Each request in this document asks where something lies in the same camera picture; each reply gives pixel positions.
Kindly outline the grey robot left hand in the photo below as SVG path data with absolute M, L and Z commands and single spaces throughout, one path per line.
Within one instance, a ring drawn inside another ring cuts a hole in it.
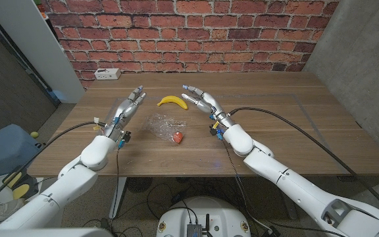
M 114 114 L 105 128 L 106 137 L 114 141 L 119 139 L 120 133 L 135 115 L 145 96 L 143 86 L 139 86 L 120 105 L 114 106 Z

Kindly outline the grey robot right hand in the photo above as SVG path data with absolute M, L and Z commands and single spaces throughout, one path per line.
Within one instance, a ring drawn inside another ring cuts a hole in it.
M 182 87 L 192 94 L 190 96 L 183 93 L 182 98 L 194 104 L 200 111 L 212 115 L 221 127 L 229 129 L 236 124 L 211 94 L 189 85 L 183 85 Z

